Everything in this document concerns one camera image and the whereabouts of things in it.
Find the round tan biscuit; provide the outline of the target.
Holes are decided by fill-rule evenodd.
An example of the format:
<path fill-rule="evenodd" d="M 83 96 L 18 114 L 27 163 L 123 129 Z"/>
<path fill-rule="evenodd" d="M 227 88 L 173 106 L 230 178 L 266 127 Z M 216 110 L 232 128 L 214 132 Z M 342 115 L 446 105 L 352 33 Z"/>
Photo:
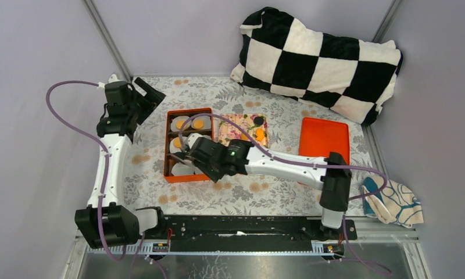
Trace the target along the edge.
<path fill-rule="evenodd" d="M 180 119 L 179 121 L 176 122 L 175 126 L 177 130 L 182 129 L 183 126 L 186 126 L 185 120 Z"/>
<path fill-rule="evenodd" d="M 179 138 L 175 138 L 175 139 L 173 140 L 173 146 L 174 146 L 175 148 L 178 148 L 178 149 L 180 149 L 180 148 L 182 147 L 182 144 L 181 144 L 181 141 L 180 141 Z"/>
<path fill-rule="evenodd" d="M 193 124 L 192 124 L 193 128 L 197 129 L 197 130 L 200 130 L 200 129 L 203 129 L 204 126 L 205 126 L 205 122 L 203 120 L 194 120 Z"/>

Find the orange compartment cookie box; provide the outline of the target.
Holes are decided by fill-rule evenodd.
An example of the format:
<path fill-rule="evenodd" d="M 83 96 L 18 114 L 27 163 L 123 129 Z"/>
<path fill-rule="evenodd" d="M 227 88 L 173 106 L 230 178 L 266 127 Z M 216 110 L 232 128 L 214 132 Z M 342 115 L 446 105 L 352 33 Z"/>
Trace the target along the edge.
<path fill-rule="evenodd" d="M 183 128 L 183 140 L 193 133 L 198 133 L 210 140 L 214 138 L 213 118 L 199 116 L 196 119 L 184 122 L 200 113 L 212 113 L 211 108 L 170 110 L 166 117 L 165 159 L 163 175 L 169 183 L 184 183 L 207 181 L 209 177 L 198 168 L 192 167 L 191 162 L 181 161 L 181 147 L 178 132 Z"/>

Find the orange fish shaped cookie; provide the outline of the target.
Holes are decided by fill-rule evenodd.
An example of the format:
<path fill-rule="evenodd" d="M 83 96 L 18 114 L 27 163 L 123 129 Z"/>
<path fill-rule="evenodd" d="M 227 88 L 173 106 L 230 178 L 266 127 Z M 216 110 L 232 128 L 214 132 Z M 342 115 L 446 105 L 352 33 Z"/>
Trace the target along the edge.
<path fill-rule="evenodd" d="M 258 128 L 256 131 L 255 131 L 255 139 L 258 141 L 258 142 L 262 142 L 264 139 L 265 139 L 265 132 L 263 129 L 261 128 Z"/>

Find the floral cookie tray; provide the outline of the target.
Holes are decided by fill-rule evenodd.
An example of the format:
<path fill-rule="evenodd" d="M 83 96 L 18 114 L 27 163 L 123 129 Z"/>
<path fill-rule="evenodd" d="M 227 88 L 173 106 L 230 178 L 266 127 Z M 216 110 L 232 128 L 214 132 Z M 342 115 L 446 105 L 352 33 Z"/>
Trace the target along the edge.
<path fill-rule="evenodd" d="M 265 123 L 262 126 L 255 126 L 253 123 L 253 118 L 256 116 L 263 116 Z M 245 131 L 245 134 L 248 134 L 252 137 L 258 144 L 268 148 L 269 147 L 269 136 L 268 136 L 268 125 L 267 125 L 267 116 L 263 114 L 224 114 L 222 117 L 229 119 L 230 121 L 237 124 L 242 130 Z M 265 139 L 262 142 L 258 142 L 255 139 L 255 131 L 261 128 L 265 132 Z M 231 125 L 229 122 L 219 119 L 217 126 L 217 140 L 219 143 L 228 145 L 231 140 L 238 139 L 241 140 L 241 134 L 244 134 L 235 126 Z"/>

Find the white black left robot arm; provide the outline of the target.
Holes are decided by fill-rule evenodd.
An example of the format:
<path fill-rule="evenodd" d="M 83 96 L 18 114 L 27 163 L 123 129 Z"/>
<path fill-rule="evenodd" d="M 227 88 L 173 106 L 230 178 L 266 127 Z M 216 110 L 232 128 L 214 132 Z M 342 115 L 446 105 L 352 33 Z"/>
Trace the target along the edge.
<path fill-rule="evenodd" d="M 164 100 L 164 93 L 137 77 L 133 83 L 103 85 L 106 103 L 96 126 L 98 172 L 84 209 L 74 221 L 92 249 L 135 244 L 143 233 L 158 239 L 166 233 L 163 211 L 148 207 L 132 212 L 124 203 L 123 172 L 126 153 L 137 127 Z"/>

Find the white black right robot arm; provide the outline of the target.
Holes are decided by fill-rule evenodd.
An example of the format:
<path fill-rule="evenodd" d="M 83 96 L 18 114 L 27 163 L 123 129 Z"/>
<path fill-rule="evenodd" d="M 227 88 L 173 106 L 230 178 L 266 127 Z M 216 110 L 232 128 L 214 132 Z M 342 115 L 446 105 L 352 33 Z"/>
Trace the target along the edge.
<path fill-rule="evenodd" d="M 342 232 L 343 215 L 348 209 L 352 172 L 343 157 L 305 157 L 269 151 L 257 143 L 233 139 L 228 145 L 197 133 L 182 141 L 173 157 L 199 169 L 212 181 L 224 176 L 265 175 L 297 181 L 321 191 L 320 234 L 334 239 Z"/>

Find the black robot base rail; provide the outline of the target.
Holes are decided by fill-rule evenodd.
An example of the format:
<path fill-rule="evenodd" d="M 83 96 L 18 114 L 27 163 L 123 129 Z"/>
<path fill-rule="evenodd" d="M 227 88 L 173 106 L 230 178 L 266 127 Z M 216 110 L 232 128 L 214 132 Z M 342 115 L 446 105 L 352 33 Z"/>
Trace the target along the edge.
<path fill-rule="evenodd" d="M 343 233 L 357 239 L 353 220 L 345 228 L 322 228 L 318 217 L 166 215 L 148 230 L 148 241 L 171 252 L 311 252 L 312 242 L 337 244 Z"/>

